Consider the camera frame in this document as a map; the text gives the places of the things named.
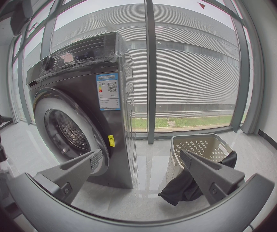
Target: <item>washing machine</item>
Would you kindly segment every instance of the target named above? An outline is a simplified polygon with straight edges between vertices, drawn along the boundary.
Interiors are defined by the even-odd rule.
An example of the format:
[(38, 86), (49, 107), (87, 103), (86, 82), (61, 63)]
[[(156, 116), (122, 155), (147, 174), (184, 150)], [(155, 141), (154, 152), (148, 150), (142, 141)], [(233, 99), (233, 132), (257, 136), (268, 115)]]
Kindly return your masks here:
[(34, 119), (62, 163), (94, 149), (87, 181), (132, 189), (137, 184), (133, 61), (118, 32), (81, 40), (27, 73)]

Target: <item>black cloth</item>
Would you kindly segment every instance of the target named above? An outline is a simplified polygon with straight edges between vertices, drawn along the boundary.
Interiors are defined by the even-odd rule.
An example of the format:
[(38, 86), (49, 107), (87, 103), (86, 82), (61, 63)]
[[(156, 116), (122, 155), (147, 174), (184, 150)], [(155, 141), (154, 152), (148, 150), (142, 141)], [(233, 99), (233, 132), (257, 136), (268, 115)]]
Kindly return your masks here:
[[(232, 151), (220, 164), (234, 168), (236, 164), (237, 154)], [(179, 176), (171, 180), (158, 196), (164, 198), (165, 201), (172, 205), (177, 205), (179, 201), (192, 201), (203, 193), (198, 184), (193, 179), (190, 172), (185, 169)]]

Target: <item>building facade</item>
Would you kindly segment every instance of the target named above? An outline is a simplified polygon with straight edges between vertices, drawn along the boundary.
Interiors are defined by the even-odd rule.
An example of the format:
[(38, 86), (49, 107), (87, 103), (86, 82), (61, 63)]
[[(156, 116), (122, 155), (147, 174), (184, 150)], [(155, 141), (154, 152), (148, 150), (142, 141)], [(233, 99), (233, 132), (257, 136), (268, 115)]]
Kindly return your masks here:
[[(239, 87), (236, 33), (192, 10), (154, 4), (157, 40), (157, 117), (233, 114)], [(56, 29), (51, 52), (80, 39), (118, 31), (134, 66), (136, 117), (147, 116), (144, 4), (99, 10)]]

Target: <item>laundry basket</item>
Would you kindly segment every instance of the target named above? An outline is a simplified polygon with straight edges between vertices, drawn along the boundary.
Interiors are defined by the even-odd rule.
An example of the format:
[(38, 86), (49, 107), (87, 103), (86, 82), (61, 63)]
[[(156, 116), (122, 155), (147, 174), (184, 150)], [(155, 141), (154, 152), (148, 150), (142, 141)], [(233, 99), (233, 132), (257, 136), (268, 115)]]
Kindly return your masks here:
[(179, 156), (182, 149), (214, 162), (223, 160), (232, 152), (230, 146), (217, 134), (174, 136), (171, 140), (171, 153), (166, 171), (167, 183), (184, 170), (185, 165)]

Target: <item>yellow warning label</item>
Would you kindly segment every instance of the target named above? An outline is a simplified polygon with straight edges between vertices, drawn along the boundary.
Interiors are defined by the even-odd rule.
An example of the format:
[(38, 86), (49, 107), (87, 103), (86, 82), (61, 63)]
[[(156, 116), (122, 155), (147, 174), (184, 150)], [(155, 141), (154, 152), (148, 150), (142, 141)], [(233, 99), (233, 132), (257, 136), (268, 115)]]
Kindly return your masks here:
[(115, 147), (115, 140), (113, 135), (108, 136), (109, 146)]

